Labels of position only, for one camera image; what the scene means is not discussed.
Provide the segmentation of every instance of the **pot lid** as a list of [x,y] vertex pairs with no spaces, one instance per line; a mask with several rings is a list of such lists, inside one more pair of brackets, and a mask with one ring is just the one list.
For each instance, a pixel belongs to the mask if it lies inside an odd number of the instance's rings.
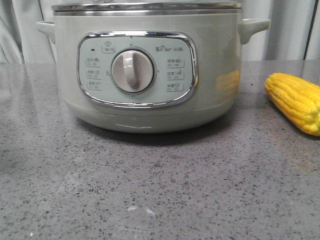
[[240,9],[234,0],[80,0],[53,5],[55,12]]

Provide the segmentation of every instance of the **pot handle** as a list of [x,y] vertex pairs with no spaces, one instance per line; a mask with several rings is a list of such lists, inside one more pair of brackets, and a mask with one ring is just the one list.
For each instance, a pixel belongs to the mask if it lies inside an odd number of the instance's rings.
[[56,27],[54,21],[37,21],[38,31],[47,34],[53,44],[56,44]]
[[261,18],[243,19],[238,25],[240,43],[247,44],[253,34],[269,29],[270,20]]

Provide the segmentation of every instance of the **brand logo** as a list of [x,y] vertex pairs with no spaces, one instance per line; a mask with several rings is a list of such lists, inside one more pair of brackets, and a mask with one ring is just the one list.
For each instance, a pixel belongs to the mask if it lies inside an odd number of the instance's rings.
[[156,46],[155,50],[157,52],[183,52],[183,47],[166,47],[165,45]]

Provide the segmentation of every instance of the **countertop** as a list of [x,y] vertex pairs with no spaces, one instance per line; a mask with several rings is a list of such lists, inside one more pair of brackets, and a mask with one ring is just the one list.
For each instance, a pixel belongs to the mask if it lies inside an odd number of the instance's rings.
[[222,117],[130,134],[74,117],[54,64],[0,65],[0,239],[320,239],[320,138],[270,102],[274,72],[320,85],[319,60],[243,62]]

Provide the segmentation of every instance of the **cooking pot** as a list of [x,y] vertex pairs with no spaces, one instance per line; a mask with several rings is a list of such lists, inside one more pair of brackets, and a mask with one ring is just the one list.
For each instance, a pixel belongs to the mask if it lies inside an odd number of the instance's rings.
[[242,45],[269,27],[235,1],[52,6],[37,22],[57,47],[58,85],[80,119],[109,130],[163,133],[206,124],[235,102]]

